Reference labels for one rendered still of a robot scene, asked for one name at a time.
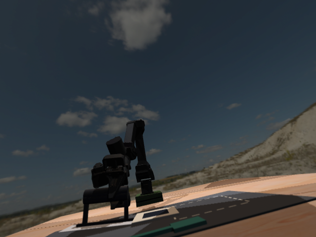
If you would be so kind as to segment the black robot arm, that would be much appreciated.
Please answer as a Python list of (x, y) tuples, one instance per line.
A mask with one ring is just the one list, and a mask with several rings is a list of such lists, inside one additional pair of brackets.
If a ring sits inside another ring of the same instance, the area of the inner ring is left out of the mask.
[[(150, 167), (150, 164), (146, 160), (143, 133), (145, 123), (143, 120), (133, 120), (126, 123), (126, 133), (124, 142), (120, 136), (115, 137), (106, 142), (107, 148), (111, 155), (122, 154), (124, 155), (125, 162), (129, 165), (129, 170), (131, 170), (131, 160), (138, 158), (138, 163), (135, 166), (137, 183), (141, 182), (141, 195), (153, 194), (152, 181), (154, 180), (154, 173)], [(136, 144), (136, 147), (134, 146)], [(105, 179), (105, 172), (112, 169), (109, 166), (107, 169), (103, 168), (102, 163), (96, 163), (91, 170), (92, 173), (92, 183), (95, 189), (105, 186), (108, 182)], [(151, 179), (148, 179), (151, 178)], [(148, 180), (142, 180), (148, 179)], [(141, 181), (142, 180), (142, 181)]]

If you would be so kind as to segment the cream square tile with dark grey centre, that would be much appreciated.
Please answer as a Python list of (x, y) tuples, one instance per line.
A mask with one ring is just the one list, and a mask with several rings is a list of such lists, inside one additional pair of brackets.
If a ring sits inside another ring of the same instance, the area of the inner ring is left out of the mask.
[(180, 216), (180, 213), (174, 206), (152, 210), (148, 212), (138, 213), (132, 221), (131, 225), (138, 225), (175, 216)]

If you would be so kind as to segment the teal flat paddle-shaped tool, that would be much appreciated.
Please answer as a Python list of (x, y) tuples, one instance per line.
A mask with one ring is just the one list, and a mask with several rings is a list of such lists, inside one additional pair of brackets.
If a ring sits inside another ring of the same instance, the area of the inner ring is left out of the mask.
[(200, 227), (203, 225), (207, 225), (206, 220), (204, 220), (200, 217), (194, 217), (194, 218), (190, 218), (187, 220), (172, 223), (172, 224), (170, 224), (170, 226), (165, 227), (165, 228), (157, 229), (157, 230), (146, 232), (146, 233), (137, 234), (137, 235), (130, 236), (130, 237), (155, 237), (155, 236), (162, 235), (165, 233), (170, 233), (170, 232), (177, 233), (177, 232), (181, 232), (181, 231), (186, 231), (186, 230)]

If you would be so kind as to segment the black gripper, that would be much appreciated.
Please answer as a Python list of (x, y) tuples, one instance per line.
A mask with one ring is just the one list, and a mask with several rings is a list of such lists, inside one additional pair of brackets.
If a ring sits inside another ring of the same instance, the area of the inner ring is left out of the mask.
[[(106, 181), (109, 183), (108, 199), (113, 199), (121, 186), (128, 185), (128, 177), (130, 176), (129, 165), (125, 162), (124, 155), (122, 154), (106, 155), (102, 163), (104, 169), (112, 166), (112, 170), (104, 174)], [(124, 200), (110, 202), (110, 204), (111, 210), (123, 208)]]

